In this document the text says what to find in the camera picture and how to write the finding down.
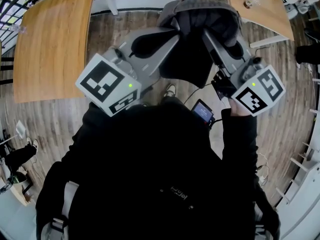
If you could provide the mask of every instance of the logo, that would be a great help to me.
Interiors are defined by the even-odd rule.
[[[173,186],[170,189],[173,193],[175,193],[177,196],[181,197],[183,200],[187,199],[188,196],[185,193],[183,193],[180,189],[174,188]]]
[[[107,63],[100,61],[80,84],[103,103],[124,78]]]
[[[258,97],[249,87],[245,88],[236,99],[253,114],[267,107],[267,104]]]
[[[262,75],[260,75],[258,77],[258,80],[260,81],[266,93],[269,95],[273,102],[279,97],[279,95],[284,90],[269,69]]]
[[[137,99],[137,93],[138,90],[134,90],[129,95],[125,96],[121,100],[118,100],[113,105],[111,105],[109,109],[113,114],[117,113],[118,111],[128,106],[131,102],[135,101]]]

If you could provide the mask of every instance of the small bottle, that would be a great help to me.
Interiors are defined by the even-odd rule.
[[[27,28],[25,26],[12,24],[9,27],[9,30],[13,31],[13,32],[18,32],[18,33],[24,33],[24,32],[26,32]]]

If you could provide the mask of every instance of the hand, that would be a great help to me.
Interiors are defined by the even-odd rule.
[[[243,108],[231,98],[229,98],[229,104],[231,107],[231,117],[246,117],[250,115],[250,113],[245,108]]]

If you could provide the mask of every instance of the gray shoulder strap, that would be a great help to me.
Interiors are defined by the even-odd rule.
[[[67,220],[69,219],[69,212],[72,201],[78,190],[79,185],[69,181],[64,187],[64,203],[61,211]],[[41,240],[68,240],[68,221],[53,218],[51,222],[47,223],[41,231]]]

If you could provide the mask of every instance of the sneaker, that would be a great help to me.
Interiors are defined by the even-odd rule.
[[[169,84],[167,89],[165,90],[164,97],[175,97],[177,92],[177,88],[174,84]]]
[[[308,70],[309,70],[310,74],[312,75],[312,74],[313,74],[313,71],[312,71],[312,67],[310,66],[309,63],[308,63]]]
[[[33,145],[32,145],[32,146],[35,147],[35,149],[36,149],[36,152],[35,152],[35,153],[38,153],[39,142],[38,142],[36,139],[33,141]]]
[[[32,146],[32,140],[29,136],[26,138],[26,144]]]

